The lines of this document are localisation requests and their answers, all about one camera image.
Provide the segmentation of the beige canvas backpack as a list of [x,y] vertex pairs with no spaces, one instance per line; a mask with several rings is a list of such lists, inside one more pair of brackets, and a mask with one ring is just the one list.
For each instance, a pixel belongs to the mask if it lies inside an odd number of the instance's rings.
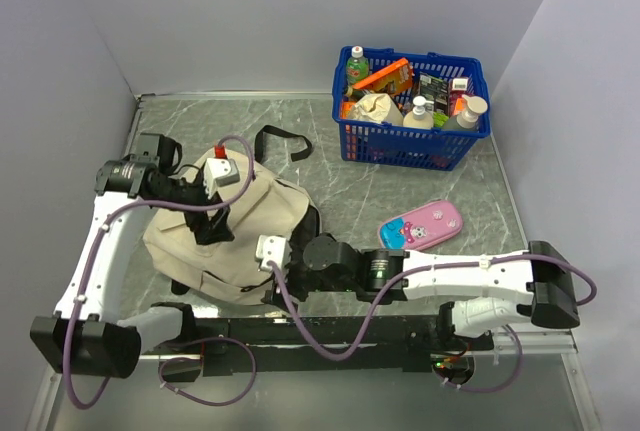
[[257,306],[269,289],[269,270],[257,259],[259,238],[279,236],[288,240],[293,260],[320,233],[318,209],[309,193],[262,165],[265,136],[295,138],[281,128],[266,125],[254,141],[255,180],[231,206],[227,219],[234,235],[230,242],[200,245],[188,228],[184,214],[160,209],[143,235],[156,271],[192,290],[232,304]]

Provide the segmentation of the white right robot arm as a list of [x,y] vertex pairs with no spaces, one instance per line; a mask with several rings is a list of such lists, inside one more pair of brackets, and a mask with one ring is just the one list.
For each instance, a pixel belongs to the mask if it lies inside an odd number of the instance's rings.
[[448,349],[514,323],[560,330],[580,324],[577,271],[546,241],[503,255],[457,256],[357,250],[324,234],[299,259],[281,237],[265,237],[262,244],[257,258],[273,282],[267,298],[288,310],[312,292],[352,292],[373,308],[445,297],[436,335]]

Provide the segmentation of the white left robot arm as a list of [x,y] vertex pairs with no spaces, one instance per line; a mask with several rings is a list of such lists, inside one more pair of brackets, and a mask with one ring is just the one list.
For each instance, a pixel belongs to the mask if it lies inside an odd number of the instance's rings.
[[178,177],[182,147],[174,139],[144,133],[136,149],[97,172],[91,227],[73,277],[51,316],[34,318],[30,338],[58,373],[127,378],[145,351],[162,343],[177,353],[198,338],[191,308],[160,304],[127,320],[119,317],[124,276],[145,222],[156,208],[178,211],[197,244],[231,241],[230,199],[219,194],[235,184],[235,161],[217,145],[193,166],[194,178]]

